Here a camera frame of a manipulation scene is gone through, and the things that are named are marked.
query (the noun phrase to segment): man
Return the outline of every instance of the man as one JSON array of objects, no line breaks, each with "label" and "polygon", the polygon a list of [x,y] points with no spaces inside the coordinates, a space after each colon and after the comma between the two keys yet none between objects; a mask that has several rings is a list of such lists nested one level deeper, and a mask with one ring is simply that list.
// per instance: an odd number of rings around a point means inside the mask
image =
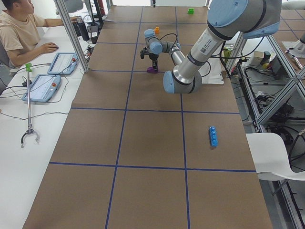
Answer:
[{"label": "man", "polygon": [[43,53],[51,53],[58,49],[52,42],[38,48],[35,46],[40,41],[37,27],[61,26],[61,19],[43,19],[35,15],[31,0],[2,2],[7,10],[0,14],[0,37],[12,67],[19,67]]}]

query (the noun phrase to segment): white table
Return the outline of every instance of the white table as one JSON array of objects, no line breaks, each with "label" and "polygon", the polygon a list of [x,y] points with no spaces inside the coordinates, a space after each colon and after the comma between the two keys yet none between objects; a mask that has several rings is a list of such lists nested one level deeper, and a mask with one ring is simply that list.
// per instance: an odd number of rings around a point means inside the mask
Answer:
[{"label": "white table", "polygon": [[[83,50],[88,46],[80,37]],[[49,28],[38,46],[54,42],[59,46],[56,52],[74,52],[73,46],[63,26]],[[43,54],[31,61],[32,65],[51,63],[56,52]],[[38,74],[46,74],[49,65],[33,67],[31,80]],[[59,103],[31,103],[32,116],[45,112],[68,113],[82,79],[83,71],[80,63],[74,72],[67,76],[69,83]],[[26,72],[20,71],[14,76],[9,86],[21,85]],[[58,101],[62,95],[67,80],[62,77],[58,91],[50,101]],[[14,88],[15,91],[26,93],[26,88]],[[5,90],[1,97],[11,96],[11,90]],[[50,157],[56,146],[62,127],[67,118],[66,114],[47,114],[32,119],[33,129],[40,135],[39,144],[35,135],[25,137],[25,147],[21,149],[21,137],[27,127],[27,103],[14,96],[0,99],[0,109],[3,113],[19,119],[0,114],[0,228],[21,229],[42,181]]]}]

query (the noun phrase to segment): black bottle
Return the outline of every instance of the black bottle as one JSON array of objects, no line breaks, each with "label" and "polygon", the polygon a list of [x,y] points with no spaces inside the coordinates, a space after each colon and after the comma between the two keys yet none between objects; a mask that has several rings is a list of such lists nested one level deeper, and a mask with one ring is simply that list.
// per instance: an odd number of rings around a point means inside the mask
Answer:
[{"label": "black bottle", "polygon": [[81,17],[77,18],[77,25],[78,25],[78,28],[80,29],[81,36],[82,36],[83,40],[88,41],[90,39],[89,35],[88,35],[88,31],[87,31],[86,25],[82,21]]}]

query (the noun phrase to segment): purple object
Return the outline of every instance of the purple object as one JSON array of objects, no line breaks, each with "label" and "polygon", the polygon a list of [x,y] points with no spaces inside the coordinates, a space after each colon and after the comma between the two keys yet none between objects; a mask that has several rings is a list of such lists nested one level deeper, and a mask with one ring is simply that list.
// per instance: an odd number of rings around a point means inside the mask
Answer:
[{"label": "purple object", "polygon": [[159,72],[159,69],[154,69],[153,67],[149,67],[148,69],[147,69],[147,72],[148,73],[158,73]]}]

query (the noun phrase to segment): beige t-shirt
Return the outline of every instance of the beige t-shirt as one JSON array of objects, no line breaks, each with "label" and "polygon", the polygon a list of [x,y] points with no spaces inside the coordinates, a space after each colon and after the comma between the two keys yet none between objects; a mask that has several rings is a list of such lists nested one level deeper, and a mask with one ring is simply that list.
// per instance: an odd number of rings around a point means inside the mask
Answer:
[{"label": "beige t-shirt", "polygon": [[4,49],[19,49],[21,53],[33,50],[40,41],[37,27],[44,24],[45,19],[34,14],[30,14],[26,22],[22,22],[3,12],[0,14],[0,37]]}]

